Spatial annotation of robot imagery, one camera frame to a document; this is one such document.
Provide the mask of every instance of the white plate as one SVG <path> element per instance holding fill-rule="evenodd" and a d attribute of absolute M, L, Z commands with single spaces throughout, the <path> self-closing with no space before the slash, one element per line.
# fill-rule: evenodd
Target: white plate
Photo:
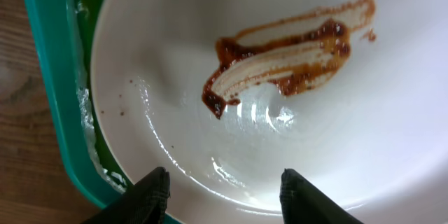
<path fill-rule="evenodd" d="M 186 223 L 281 223 L 284 168 L 365 223 L 448 221 L 448 0 L 376 0 L 377 40 L 352 34 L 320 88 L 251 87 L 221 120 L 202 103 L 217 38 L 345 1 L 105 0 L 94 107 L 129 179 L 166 167 Z"/>

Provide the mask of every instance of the wooden table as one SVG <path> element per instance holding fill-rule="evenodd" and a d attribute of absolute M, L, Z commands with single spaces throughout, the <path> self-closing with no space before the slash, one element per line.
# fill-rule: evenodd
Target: wooden table
<path fill-rule="evenodd" d="M 0 0 L 0 223 L 80 223 L 98 212 L 62 165 L 23 0 Z"/>

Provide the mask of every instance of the brown wooden surface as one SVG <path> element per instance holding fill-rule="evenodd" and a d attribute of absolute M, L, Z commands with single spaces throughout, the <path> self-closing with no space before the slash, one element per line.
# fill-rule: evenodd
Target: brown wooden surface
<path fill-rule="evenodd" d="M 0 223 L 79 223 L 98 212 L 62 165 L 23 0 L 0 0 Z"/>

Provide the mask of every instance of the plate surface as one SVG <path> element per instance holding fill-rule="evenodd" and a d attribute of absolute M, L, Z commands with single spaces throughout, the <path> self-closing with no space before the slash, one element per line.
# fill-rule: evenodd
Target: plate surface
<path fill-rule="evenodd" d="M 377 40 L 324 86 L 269 83 L 217 120 L 202 103 L 216 39 L 350 0 L 105 0 L 92 51 L 101 130 L 128 178 L 171 174 L 186 223 L 281 223 L 294 168 L 365 223 L 448 221 L 448 0 L 376 0 Z"/>

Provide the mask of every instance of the dirty plate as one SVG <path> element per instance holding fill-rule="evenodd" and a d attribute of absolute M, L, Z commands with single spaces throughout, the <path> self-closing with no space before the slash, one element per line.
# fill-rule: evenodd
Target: dirty plate
<path fill-rule="evenodd" d="M 186 223 L 281 223 L 284 168 L 365 223 L 444 223 L 447 2 L 105 0 L 101 130 Z"/>

